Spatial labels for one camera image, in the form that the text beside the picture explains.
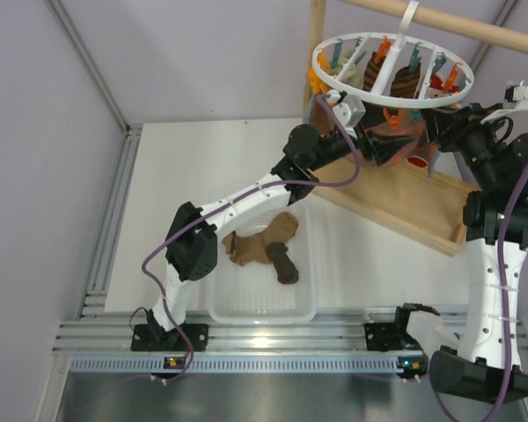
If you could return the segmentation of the orange clip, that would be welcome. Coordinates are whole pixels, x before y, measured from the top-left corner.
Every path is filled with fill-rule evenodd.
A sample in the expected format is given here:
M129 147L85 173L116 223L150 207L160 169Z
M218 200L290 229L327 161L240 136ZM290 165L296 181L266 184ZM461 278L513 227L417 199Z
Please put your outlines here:
M400 128L401 110L398 109L396 113L392 113L388 108L383 109L383 115L386 122L390 125L392 130L398 130Z

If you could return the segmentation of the white round clip hanger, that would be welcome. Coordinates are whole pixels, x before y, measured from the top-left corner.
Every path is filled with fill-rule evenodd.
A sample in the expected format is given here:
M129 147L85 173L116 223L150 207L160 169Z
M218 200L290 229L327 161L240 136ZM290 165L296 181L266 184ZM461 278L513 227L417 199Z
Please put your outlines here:
M420 15L421 6L417 1L406 3L404 11L398 14L398 28L393 32L357 32L334 36L312 44L307 80L312 95L326 94L330 90L345 91L359 97L363 102L393 109L430 109L455 106L463 100L474 85L474 73L466 60L434 42L415 38L409 34L409 27ZM354 53L338 74L333 68L341 54L347 50ZM342 82L349 65L354 63L365 71L373 53L385 55L385 62L371 91L364 91ZM421 67L421 79L414 98L394 98L390 88L398 70L408 66L410 70ZM446 89L452 84L459 86L456 94L441 98L427 98L425 92L430 78L441 74Z

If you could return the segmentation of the dark brown sock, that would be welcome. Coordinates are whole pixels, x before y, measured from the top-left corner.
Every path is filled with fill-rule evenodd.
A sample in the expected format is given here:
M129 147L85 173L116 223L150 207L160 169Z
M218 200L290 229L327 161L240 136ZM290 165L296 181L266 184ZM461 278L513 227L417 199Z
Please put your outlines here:
M270 243L265 252L274 266L277 280L283 285L293 285L299 281L299 271L288 256L289 248L280 242Z

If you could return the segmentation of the tan sock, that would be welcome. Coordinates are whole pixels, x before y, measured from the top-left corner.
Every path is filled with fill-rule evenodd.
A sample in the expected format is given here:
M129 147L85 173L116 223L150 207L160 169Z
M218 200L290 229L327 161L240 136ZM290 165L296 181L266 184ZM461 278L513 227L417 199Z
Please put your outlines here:
M232 231L222 240L230 261L239 266L251 262L268 265L267 251L286 253L289 249L287 242L296 235L299 226L298 219L289 212L278 214L272 222L261 232L251 236L239 236Z

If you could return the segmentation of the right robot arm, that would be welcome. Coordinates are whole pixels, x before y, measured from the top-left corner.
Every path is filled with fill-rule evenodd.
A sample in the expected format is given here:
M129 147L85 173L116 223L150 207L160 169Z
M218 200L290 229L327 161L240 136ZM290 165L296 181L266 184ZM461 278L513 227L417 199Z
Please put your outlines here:
M422 116L429 141L442 152L458 152L478 185L463 208L470 258L466 330L456 337L434 309L407 303L392 335L403 348L422 348L435 392L498 407L528 397L516 336L528 251L528 133L512 142L497 137L501 127L513 127L497 107L439 108Z

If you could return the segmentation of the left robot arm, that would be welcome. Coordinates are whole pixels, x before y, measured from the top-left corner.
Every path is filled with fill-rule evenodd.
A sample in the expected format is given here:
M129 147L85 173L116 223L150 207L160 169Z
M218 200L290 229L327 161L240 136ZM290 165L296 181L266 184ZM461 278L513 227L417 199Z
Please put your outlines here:
M146 312L144 324L133 330L134 352L184 351L194 345L183 324L188 296L194 282L209 275L217 264L217 246L223 237L268 211L288 207L305 198L321 181L313 176L334 161L353 155L355 161L372 160L383 164L411 143L412 135L388 135L357 123L337 124L321 135L310 124L293 128L282 159L263 178L247 188L208 205L182 204L172 220L164 242L147 258L150 263L164 253L165 278L160 280L147 266L141 269L158 286L160 296Z

